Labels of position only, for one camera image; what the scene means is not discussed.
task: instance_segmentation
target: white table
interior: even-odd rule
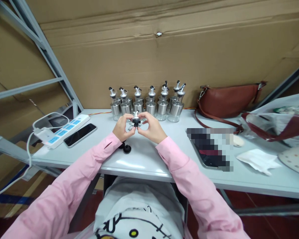
[[[92,114],[108,111],[110,110],[86,109],[82,113]],[[234,167],[233,172],[223,172],[221,170],[203,167],[186,133],[187,128],[202,128],[193,114],[194,110],[183,110],[178,123],[172,123],[166,120],[161,122],[161,125],[166,134],[177,143],[186,155],[198,164],[201,172],[209,177],[217,188],[299,198],[299,173],[286,167],[280,161],[279,163],[282,167],[271,170],[272,176],[269,177],[236,159],[238,154],[255,148],[260,148],[270,154],[277,154],[288,148],[279,142],[266,142],[262,139],[249,141],[244,139],[245,145],[243,147],[234,147],[233,150],[227,152],[229,155],[227,160],[232,161],[231,165]],[[204,124],[210,127],[231,127],[227,124],[203,118],[202,116],[198,117]],[[106,137],[116,124],[112,119],[111,113],[93,115],[86,124],[88,123],[93,123],[98,129],[86,139],[72,148],[67,148],[65,143],[62,143],[53,150],[49,150],[44,146],[33,155],[33,163],[35,165],[67,168],[84,152]],[[154,143],[139,135],[137,132],[128,139],[126,143],[132,147],[130,154],[124,154],[123,151],[119,149],[116,150],[103,163],[100,173],[173,182],[172,176],[157,153]]]

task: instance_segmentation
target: hand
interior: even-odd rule
[[[130,132],[126,132],[126,120],[132,120],[133,115],[130,114],[124,114],[119,118],[117,121],[114,129],[113,129],[113,134],[121,141],[127,140],[129,137],[135,134],[136,128],[133,127]]]
[[[165,134],[164,130],[162,129],[158,119],[156,119],[154,116],[152,116],[148,112],[143,112],[138,115],[138,117],[142,120],[146,118],[147,120],[143,122],[143,124],[148,123],[149,128],[148,130],[142,130],[140,127],[137,127],[137,131],[139,134],[145,136],[149,140],[153,141],[154,143],[159,144],[164,139],[167,138],[167,135]]]

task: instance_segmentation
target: black rubber stopper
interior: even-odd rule
[[[132,148],[129,145],[125,145],[125,147],[123,149],[124,153],[130,153],[131,150],[132,150]]]
[[[141,123],[140,119],[133,119],[132,122],[134,123],[134,127],[138,127],[138,125]]]
[[[124,149],[124,147],[125,147],[125,143],[124,142],[119,146],[119,149]]]

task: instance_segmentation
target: blue outlet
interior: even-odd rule
[[[57,132],[55,132],[54,134],[58,134],[58,133],[60,133],[62,130],[61,129],[59,129]]]
[[[49,140],[49,143],[54,143],[58,139],[59,139],[59,137],[55,136],[55,137],[53,137],[52,139]]]
[[[66,132],[67,132],[67,130],[62,130],[58,135],[63,136],[63,135],[65,135]]]
[[[66,130],[70,130],[70,129],[72,129],[74,127],[74,125],[69,125],[68,127],[66,127],[65,129]]]
[[[80,120],[76,120],[75,122],[73,122],[72,124],[78,124],[80,123],[81,121]]]

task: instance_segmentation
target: metal shelf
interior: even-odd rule
[[[67,94],[68,98],[72,102],[73,107],[75,107],[75,109],[73,109],[74,114],[77,114],[78,108],[80,109],[80,111],[83,111],[84,108],[79,98],[74,92],[74,89],[72,88],[51,46],[49,45],[49,42],[47,41],[44,33],[42,32],[26,1],[9,0],[9,2],[12,5],[15,12],[17,13],[17,15],[9,8],[7,4],[5,4],[1,0],[0,12],[3,13],[11,21],[12,24],[19,27],[28,37],[30,37],[34,41],[39,51],[43,55],[44,59],[46,60],[47,64],[49,65],[50,69],[52,70],[53,74],[55,75],[55,78],[27,86],[22,86],[16,89],[0,92],[0,99],[13,96],[15,94],[20,94],[22,92],[36,89],[55,82],[59,82],[63,90]],[[10,155],[11,157],[14,157],[22,162],[28,163],[27,152],[1,136],[0,152]],[[61,173],[61,171],[50,167],[36,167],[56,177]]]

